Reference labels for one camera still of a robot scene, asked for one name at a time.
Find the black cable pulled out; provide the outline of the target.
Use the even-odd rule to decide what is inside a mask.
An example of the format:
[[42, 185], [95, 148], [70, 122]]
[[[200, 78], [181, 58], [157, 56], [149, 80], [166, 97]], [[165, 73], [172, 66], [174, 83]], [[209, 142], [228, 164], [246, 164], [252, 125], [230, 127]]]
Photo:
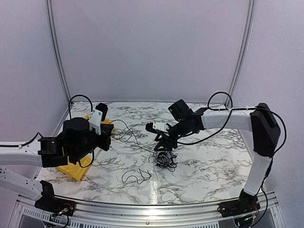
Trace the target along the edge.
[[126, 128], [126, 131], [123, 133], [122, 136], [118, 136], [118, 137], [115, 137], [115, 136], [114, 136], [114, 133], [112, 133], [112, 136], [111, 136], [111, 137], [112, 137], [113, 139], [118, 140], [118, 141], [120, 141], [120, 142], [122, 142], [122, 143], [124, 143], [124, 142], [126, 143], [126, 142], [128, 142], [132, 137], [134, 137], [134, 138], [135, 138], [135, 142], [136, 142], [137, 147], [139, 147], [140, 149], [142, 149], [142, 150], [144, 150], [144, 151], [146, 151], [146, 152], [149, 152], [150, 154], [153, 154], [153, 152], [152, 152], [151, 150], [148, 150], [148, 149], [142, 147], [142, 146], [138, 143], [138, 139], [137, 139], [136, 135], [135, 135], [134, 132], [133, 132], [133, 128], [130, 128], [130, 127], [127, 125], [127, 123], [126, 123], [125, 121], [120, 120], [120, 119], [115, 119], [115, 120], [110, 121], [110, 124], [114, 124], [114, 122], [121, 122], [121, 123], [123, 123], [124, 126], [125, 126], [125, 128]]

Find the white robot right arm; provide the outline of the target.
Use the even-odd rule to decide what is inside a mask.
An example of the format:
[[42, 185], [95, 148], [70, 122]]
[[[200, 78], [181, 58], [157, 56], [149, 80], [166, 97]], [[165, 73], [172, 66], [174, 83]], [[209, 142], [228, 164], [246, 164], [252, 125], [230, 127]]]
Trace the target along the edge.
[[201, 107], [193, 111], [182, 99], [172, 104], [168, 110], [176, 120], [175, 125], [157, 121], [146, 125], [147, 130], [157, 135], [155, 150], [164, 148], [172, 151], [183, 144], [181, 138], [205, 130], [215, 129], [215, 135], [223, 130], [252, 134], [252, 166], [241, 192], [244, 196], [235, 203], [238, 212], [247, 212], [254, 205], [252, 197], [259, 193], [277, 152], [281, 129], [275, 113], [266, 103], [245, 108]]

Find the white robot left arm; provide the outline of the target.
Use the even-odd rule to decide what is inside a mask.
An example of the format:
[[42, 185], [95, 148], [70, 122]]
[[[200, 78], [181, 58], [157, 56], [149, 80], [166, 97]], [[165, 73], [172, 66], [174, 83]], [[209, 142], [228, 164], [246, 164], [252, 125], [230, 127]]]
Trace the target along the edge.
[[41, 203], [49, 211], [56, 211], [60, 201], [54, 196], [51, 183], [26, 178], [10, 171], [7, 165], [32, 165], [43, 168], [74, 165], [81, 169], [83, 176], [93, 163], [89, 154], [96, 148], [109, 150], [114, 125], [97, 121], [92, 123], [82, 117], [64, 121], [63, 131], [56, 137], [34, 137], [21, 144], [1, 145], [0, 185], [33, 200], [41, 198]]

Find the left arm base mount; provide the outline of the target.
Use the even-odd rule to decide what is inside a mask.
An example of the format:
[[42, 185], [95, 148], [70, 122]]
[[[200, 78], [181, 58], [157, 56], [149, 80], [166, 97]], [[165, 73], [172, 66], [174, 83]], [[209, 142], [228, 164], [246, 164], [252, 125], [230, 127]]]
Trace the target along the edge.
[[76, 203], [71, 200], [55, 197], [53, 185], [47, 181], [40, 181], [42, 185], [41, 197], [35, 201], [35, 208], [59, 214], [60, 212], [73, 216]]

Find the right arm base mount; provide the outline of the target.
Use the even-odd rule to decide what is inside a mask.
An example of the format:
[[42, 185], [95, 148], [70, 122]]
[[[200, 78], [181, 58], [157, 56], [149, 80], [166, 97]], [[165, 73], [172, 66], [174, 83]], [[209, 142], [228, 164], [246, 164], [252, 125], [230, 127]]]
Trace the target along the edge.
[[260, 209], [257, 194], [250, 195], [244, 190], [241, 191], [239, 198], [219, 203], [217, 211], [223, 218], [250, 213]]

